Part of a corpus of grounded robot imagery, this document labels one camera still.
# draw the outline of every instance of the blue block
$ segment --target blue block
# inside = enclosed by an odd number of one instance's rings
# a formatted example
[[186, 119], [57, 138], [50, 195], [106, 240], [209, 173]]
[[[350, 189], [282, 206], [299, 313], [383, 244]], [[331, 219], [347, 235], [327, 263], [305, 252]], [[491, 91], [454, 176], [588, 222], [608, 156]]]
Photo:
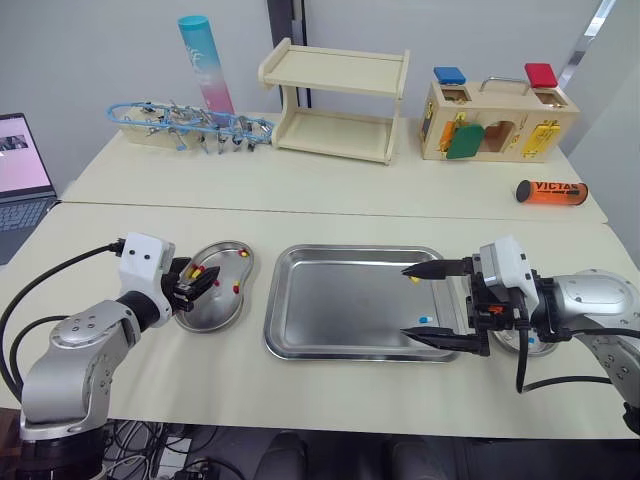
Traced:
[[463, 85], [467, 81], [458, 67], [433, 67], [440, 85]]

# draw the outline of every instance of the metal tray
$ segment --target metal tray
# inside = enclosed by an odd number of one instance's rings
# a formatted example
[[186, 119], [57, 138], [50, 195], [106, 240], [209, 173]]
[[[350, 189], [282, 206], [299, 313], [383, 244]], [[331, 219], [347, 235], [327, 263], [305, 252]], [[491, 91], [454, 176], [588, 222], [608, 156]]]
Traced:
[[460, 332], [452, 280], [414, 283], [401, 274], [439, 259], [423, 247], [296, 245], [276, 262], [264, 336], [285, 359], [448, 362], [457, 357], [409, 339], [402, 328]]
[[214, 243], [196, 253], [181, 273], [180, 280], [188, 282], [193, 267], [220, 267], [214, 286], [194, 302], [188, 313], [178, 312], [178, 324], [190, 332], [206, 333], [230, 324], [240, 316], [245, 296], [245, 282], [253, 267], [253, 252], [242, 242]]

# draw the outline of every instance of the laptop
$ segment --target laptop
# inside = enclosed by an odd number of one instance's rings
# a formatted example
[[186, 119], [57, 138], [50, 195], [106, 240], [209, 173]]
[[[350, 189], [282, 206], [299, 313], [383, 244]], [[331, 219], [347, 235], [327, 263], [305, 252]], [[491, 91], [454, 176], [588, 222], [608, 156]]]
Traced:
[[11, 260], [56, 202], [24, 114], [0, 115], [0, 265]]

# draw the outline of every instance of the laptop screen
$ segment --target laptop screen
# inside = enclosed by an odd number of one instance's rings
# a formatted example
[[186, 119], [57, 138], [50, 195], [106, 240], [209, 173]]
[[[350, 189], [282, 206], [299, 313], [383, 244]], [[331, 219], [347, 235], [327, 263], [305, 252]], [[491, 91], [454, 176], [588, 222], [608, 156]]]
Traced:
[[0, 116], [0, 198], [53, 191], [27, 122]]

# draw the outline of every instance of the cable connector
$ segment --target cable connector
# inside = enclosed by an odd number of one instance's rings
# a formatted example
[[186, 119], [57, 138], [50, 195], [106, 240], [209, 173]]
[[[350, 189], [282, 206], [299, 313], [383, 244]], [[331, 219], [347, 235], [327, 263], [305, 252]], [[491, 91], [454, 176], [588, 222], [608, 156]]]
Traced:
[[124, 251], [124, 242], [126, 240], [124, 238], [119, 238], [117, 242], [113, 242], [109, 244], [109, 251], [114, 252], [116, 257], [121, 257], [122, 252]]

